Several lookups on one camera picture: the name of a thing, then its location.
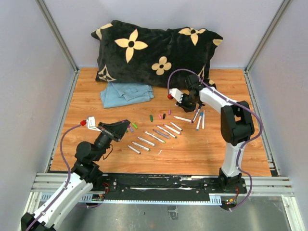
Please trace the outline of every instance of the marker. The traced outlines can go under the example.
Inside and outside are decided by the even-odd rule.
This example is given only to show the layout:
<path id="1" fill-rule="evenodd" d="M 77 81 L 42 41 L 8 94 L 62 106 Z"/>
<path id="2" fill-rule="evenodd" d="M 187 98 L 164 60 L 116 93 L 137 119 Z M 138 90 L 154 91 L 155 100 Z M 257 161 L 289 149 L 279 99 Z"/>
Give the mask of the marker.
<path id="1" fill-rule="evenodd" d="M 171 132 L 169 132 L 168 130 L 162 128 L 161 126 L 158 126 L 158 125 L 157 125 L 157 127 L 158 127 L 159 129 L 163 130 L 164 132 L 168 133 L 168 134 L 169 134 L 170 136 L 172 136 L 173 138 L 177 138 L 176 135 L 173 135 Z"/>
<path id="2" fill-rule="evenodd" d="M 185 119 L 185 118 L 178 117 L 178 116 L 174 116 L 174 118 L 180 119 L 180 120 L 183 120 L 183 121 L 187 121 L 187 122 L 191 122 L 192 121 L 191 119 Z"/>
<path id="3" fill-rule="evenodd" d="M 202 115 L 202 129 L 205 127 L 205 110 L 203 110 L 203 115 Z"/>
<path id="4" fill-rule="evenodd" d="M 181 134 L 179 131 L 175 130 L 174 128 L 172 128 L 172 127 L 170 127 L 170 126 L 168 126 L 168 125 L 166 125 L 166 124 L 164 124 L 164 126 L 165 126 L 166 128 L 168 128 L 168 129 L 170 129 L 171 131 L 173 131 L 173 132 L 179 134 L 179 135 Z"/>
<path id="5" fill-rule="evenodd" d="M 200 116 L 199 116 L 199 119 L 198 119 L 198 124 L 197 124 L 197 131 L 199 131 L 199 127 L 200 127 L 200 122 L 201 122 L 201 119 L 202 119 L 202 115 L 203 115 L 203 112 L 200 113 Z"/>
<path id="6" fill-rule="evenodd" d="M 156 132 L 157 134 L 163 136 L 163 137 L 166 137 L 167 139 L 170 139 L 169 136 L 165 135 L 164 133 L 162 133 L 162 132 L 160 132 L 160 131 L 157 131 L 157 130 L 155 130 L 155 129 L 153 129 L 153 131 Z"/>
<path id="7" fill-rule="evenodd" d="M 140 148 L 142 148 L 143 150 L 146 150 L 146 151 L 150 151 L 150 149 L 149 148 L 147 148 L 147 147 L 144 147 L 144 146 L 142 146 L 141 144 L 138 144 L 138 143 L 136 143 L 136 142 L 132 142 L 134 145 L 136 145 L 137 147 L 140 147 Z"/>
<path id="8" fill-rule="evenodd" d="M 151 137 L 153 137 L 154 139 L 157 139 L 158 141 L 160 141 L 160 142 L 162 142 L 162 143 L 166 143 L 166 142 L 163 141 L 162 139 L 156 137 L 155 135 L 153 135 L 153 134 L 151 134 L 151 133 L 149 133 L 149 132 L 147 132 L 147 131 L 144 131 L 144 133 L 147 134 L 147 135 L 149 135 L 149 136 L 151 136 Z"/>
<path id="9" fill-rule="evenodd" d="M 141 138 L 141 137 L 137 137 L 139 140 L 141 140 L 141 141 L 143 141 L 143 142 L 145 142 L 145 143 L 147 143 L 147 144 L 149 144 L 149 145 L 151 145 L 151 146 L 153 146 L 153 147 L 155 147 L 156 146 L 156 144 L 154 144 L 154 143 L 152 143 L 152 142 L 150 142 L 150 141 L 147 141 L 146 139 L 144 139 L 144 138 Z"/>
<path id="10" fill-rule="evenodd" d="M 135 151 L 138 154 L 141 154 L 141 152 L 139 152 L 137 149 L 134 149 L 132 146 L 127 145 L 128 148 L 130 148 L 131 150 Z"/>
<path id="11" fill-rule="evenodd" d="M 178 130 L 183 131 L 183 129 L 181 129 L 178 125 L 176 125 L 175 123 L 170 122 L 170 124 L 172 124 L 173 126 L 175 126 Z"/>
<path id="12" fill-rule="evenodd" d="M 191 121 L 191 123 L 193 123 L 193 122 L 196 120 L 196 118 L 197 118 L 197 116 L 198 116 L 198 114 L 199 114 L 199 112 L 200 112 L 200 109 L 201 109 L 201 105 L 198 107 L 198 110 L 197 110 L 196 114 L 194 115 L 194 118 L 193 118 L 193 120 Z"/>

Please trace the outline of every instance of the cable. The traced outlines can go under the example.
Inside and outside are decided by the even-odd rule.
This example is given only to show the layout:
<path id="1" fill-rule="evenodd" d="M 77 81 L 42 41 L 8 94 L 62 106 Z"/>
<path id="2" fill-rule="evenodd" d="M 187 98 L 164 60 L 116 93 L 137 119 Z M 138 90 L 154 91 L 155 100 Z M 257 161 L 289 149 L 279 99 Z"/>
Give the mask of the cable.
<path id="1" fill-rule="evenodd" d="M 62 190 L 58 193 L 58 195 L 56 195 L 55 198 L 50 202 L 50 204 L 48 206 L 46 206 L 46 208 L 38 215 L 38 217 L 33 220 L 33 222 L 28 226 L 26 231 L 29 231 L 33 227 L 33 225 L 43 216 L 44 213 L 47 212 L 47 210 L 53 205 L 53 203 L 55 203 L 55 201 L 62 195 L 62 193 L 64 192 L 65 188 L 68 186 L 69 181 L 71 179 L 71 169 L 70 169 L 69 164 L 66 161 L 66 159 L 64 157 L 64 154 L 63 154 L 63 149 L 62 149 L 63 139 L 66 136 L 66 134 L 69 133 L 71 130 L 74 130 L 74 129 L 80 127 L 82 124 L 85 124 L 84 122 L 85 121 L 83 120 L 80 124 L 70 128 L 65 133 L 63 133 L 63 135 L 61 137 L 61 140 L 60 140 L 60 153 L 61 153 L 61 157 L 62 157 L 62 159 L 63 159 L 63 161 L 64 161 L 64 163 L 65 163 L 65 165 L 67 167 L 67 171 L 68 171 L 66 183 L 65 183 L 64 187 L 62 188 Z"/>
<path id="2" fill-rule="evenodd" d="M 109 193 L 110 186 L 107 182 L 104 182 L 102 185 L 105 186 L 104 191 L 105 191 L 105 195 L 107 195 Z M 102 205 L 102 203 L 99 203 L 97 205 L 76 205 L 76 207 L 78 207 L 78 208 L 97 208 L 101 205 Z"/>
<path id="3" fill-rule="evenodd" d="M 233 198 L 233 200 L 236 200 L 240 194 L 239 187 L 235 186 L 235 190 L 236 190 L 236 196 Z"/>
<path id="4" fill-rule="evenodd" d="M 237 103 L 237 102 L 228 100 L 224 95 L 222 95 L 222 94 L 221 94 L 220 92 L 218 92 L 216 89 L 213 89 L 213 88 L 211 88 L 209 85 L 207 85 L 206 83 L 204 83 L 204 82 L 202 81 L 202 79 L 201 79 L 195 72 L 193 72 L 193 71 L 191 71 L 191 70 L 189 70 L 189 69 L 180 68 L 180 69 L 177 69 L 177 70 L 173 71 L 173 72 L 170 74 L 169 79 L 168 79 L 168 82 L 167 82 L 168 95 L 169 95 L 169 92 L 170 92 L 170 91 L 169 91 L 170 79 L 171 79 L 171 77 L 173 76 L 173 74 L 176 73 L 176 72 L 178 72 L 178 71 L 187 71 L 187 72 L 190 72 L 190 73 L 196 75 L 196 76 L 198 77 L 199 81 L 200 81 L 203 85 L 205 85 L 212 93 L 216 94 L 217 96 L 219 96 L 219 97 L 222 98 L 223 100 L 226 100 L 227 102 L 229 102 L 229 103 L 231 103 L 231 104 L 233 104 L 233 105 L 236 105 L 236 106 L 238 106 L 238 107 L 240 107 L 240 108 L 242 108 L 242 109 L 248 111 L 250 114 L 252 114 L 252 115 L 257 119 L 257 121 L 258 121 L 258 123 L 259 123 L 259 126 L 260 126 L 259 133 L 258 133 L 255 137 L 253 137 L 253 138 L 247 140 L 246 142 L 244 142 L 244 143 L 240 146 L 240 149 L 239 149 L 239 151 L 238 151 L 238 153 L 237 153 L 237 156 L 236 156 L 236 167 L 239 169 L 240 172 L 246 174 L 246 175 L 249 177 L 249 180 L 250 180 L 250 187 L 249 187 L 249 191 L 248 191 L 246 197 L 245 197 L 237 206 L 235 206 L 235 207 L 233 207 L 233 208 L 231 209 L 231 211 L 233 211 L 234 209 L 238 208 L 240 205 L 242 205 L 242 204 L 248 199 L 248 197 L 249 197 L 249 195 L 250 195 L 250 193 L 251 193 L 251 191 L 252 191 L 252 184 L 253 184 L 253 183 L 252 183 L 252 177 L 251 177 L 251 175 L 250 175 L 248 172 L 242 170 L 242 169 L 239 167 L 239 159 L 240 159 L 242 150 L 243 150 L 243 148 L 245 147 L 245 145 L 248 144 L 249 142 L 255 140 L 255 139 L 258 138 L 259 136 L 261 136 L 261 133 L 262 133 L 262 131 L 263 131 L 263 123 L 262 123 L 262 120 L 261 120 L 260 117 L 257 116 L 257 114 L 256 114 L 255 112 L 253 112 L 253 111 L 250 110 L 249 108 L 247 108 L 247 107 L 245 107 L 245 106 L 243 106 L 243 105 L 241 105 L 241 104 L 239 104 L 239 103 Z"/>
<path id="5" fill-rule="evenodd" d="M 108 153 L 108 155 L 106 157 L 103 156 L 103 160 L 107 159 L 107 157 L 112 153 L 112 151 L 114 150 L 114 146 L 111 144 L 110 146 L 112 146 L 111 151 Z"/>

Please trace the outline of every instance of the red wire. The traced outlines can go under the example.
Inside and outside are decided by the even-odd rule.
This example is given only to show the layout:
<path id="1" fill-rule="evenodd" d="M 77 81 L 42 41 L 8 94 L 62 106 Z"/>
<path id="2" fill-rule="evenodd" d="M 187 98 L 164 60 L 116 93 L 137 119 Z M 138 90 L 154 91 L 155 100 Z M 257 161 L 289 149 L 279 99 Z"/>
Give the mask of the red wire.
<path id="1" fill-rule="evenodd" d="M 235 190 L 236 190 L 236 197 L 235 197 L 235 199 L 236 199 L 240 194 L 239 187 L 235 186 Z"/>
<path id="2" fill-rule="evenodd" d="M 104 182 L 103 185 L 105 186 L 105 190 L 106 190 L 106 185 L 107 185 L 107 187 L 108 187 L 108 191 L 107 191 L 105 194 L 109 193 L 109 189 L 110 189 L 109 184 L 108 184 L 107 182 Z"/>

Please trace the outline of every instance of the white marker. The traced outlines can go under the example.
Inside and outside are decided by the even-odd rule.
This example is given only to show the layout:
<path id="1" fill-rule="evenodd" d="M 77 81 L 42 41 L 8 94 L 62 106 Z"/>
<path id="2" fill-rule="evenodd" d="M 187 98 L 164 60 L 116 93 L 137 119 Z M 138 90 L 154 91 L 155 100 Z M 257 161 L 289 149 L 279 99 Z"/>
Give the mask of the white marker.
<path id="1" fill-rule="evenodd" d="M 162 128 L 161 126 L 158 126 L 158 125 L 157 125 L 157 127 L 158 127 L 159 129 L 163 130 L 164 132 L 168 133 L 170 136 L 172 136 L 172 137 L 174 137 L 174 138 L 177 138 L 176 135 L 173 135 L 170 131 L 168 131 L 168 130 Z"/>
<path id="2" fill-rule="evenodd" d="M 175 126 L 178 130 L 183 131 L 183 129 L 181 129 L 178 125 L 176 125 L 175 123 L 170 122 L 170 124 L 172 124 L 173 126 Z"/>
<path id="3" fill-rule="evenodd" d="M 155 135 L 153 135 L 153 134 L 151 134 L 151 133 L 149 133 L 149 132 L 147 132 L 147 131 L 144 131 L 144 133 L 147 134 L 147 135 L 149 135 L 149 136 L 151 136 L 151 137 L 153 137 L 154 139 L 157 139 L 158 141 L 160 141 L 160 142 L 162 142 L 162 143 L 166 143 L 166 142 L 163 141 L 162 139 L 156 137 Z"/>
<path id="4" fill-rule="evenodd" d="M 137 149 L 134 149 L 132 146 L 127 145 L 128 148 L 130 148 L 131 150 L 135 151 L 138 154 L 141 154 L 141 152 L 139 152 Z"/>
<path id="5" fill-rule="evenodd" d="M 138 143 L 136 143 L 136 142 L 132 142 L 134 145 L 136 145 L 137 147 L 140 147 L 140 148 L 142 148 L 143 150 L 146 150 L 146 151 L 150 151 L 150 149 L 149 148 L 147 148 L 147 147 L 144 147 L 144 146 L 142 146 L 141 144 L 138 144 Z"/>
<path id="6" fill-rule="evenodd" d="M 178 117 L 178 116 L 174 116 L 174 118 L 180 119 L 180 120 L 183 120 L 183 121 L 187 121 L 187 122 L 191 122 L 192 121 L 191 119 L 185 119 L 185 118 Z"/>
<path id="7" fill-rule="evenodd" d="M 141 138 L 141 137 L 137 137 L 139 140 L 141 140 L 141 141 L 143 141 L 143 142 L 145 142 L 145 143 L 147 143 L 147 144 L 149 144 L 149 145 L 151 145 L 151 146 L 156 146 L 156 144 L 154 144 L 154 143 L 152 143 L 152 142 L 149 142 L 149 141 L 147 141 L 146 139 L 144 139 L 144 138 Z"/>
<path id="8" fill-rule="evenodd" d="M 170 126 L 168 126 L 168 125 L 166 125 L 166 124 L 164 124 L 164 126 L 165 126 L 166 128 L 168 128 L 168 129 L 170 129 L 171 131 L 173 131 L 173 132 L 179 134 L 179 135 L 181 134 L 178 130 L 175 130 L 174 128 L 172 128 L 172 127 L 170 127 Z"/>
<path id="9" fill-rule="evenodd" d="M 203 115 L 202 115 L 202 129 L 205 127 L 205 110 L 203 110 Z"/>
<path id="10" fill-rule="evenodd" d="M 191 123 L 193 123 L 193 122 L 196 120 L 196 118 L 197 118 L 199 112 L 200 112 L 200 108 L 198 108 L 198 110 L 197 110 L 197 112 L 196 112 L 194 118 L 192 119 Z"/>
<path id="11" fill-rule="evenodd" d="M 201 119 L 202 119 L 202 115 L 203 115 L 203 112 L 200 113 L 200 116 L 199 116 L 199 119 L 198 119 L 198 124 L 197 124 L 197 131 L 199 131 L 199 127 L 200 127 L 200 122 L 201 122 Z"/>

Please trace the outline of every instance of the red object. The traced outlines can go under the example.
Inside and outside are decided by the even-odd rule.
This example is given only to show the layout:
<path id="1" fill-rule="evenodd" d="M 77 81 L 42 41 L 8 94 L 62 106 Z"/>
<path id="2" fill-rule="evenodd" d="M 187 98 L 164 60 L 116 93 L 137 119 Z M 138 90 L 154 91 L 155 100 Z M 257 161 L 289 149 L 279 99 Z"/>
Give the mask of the red object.
<path id="1" fill-rule="evenodd" d="M 87 122 L 86 122 L 86 120 L 82 120 L 82 121 L 80 122 L 80 124 L 81 124 L 82 126 L 85 126 L 85 125 L 87 124 Z"/>

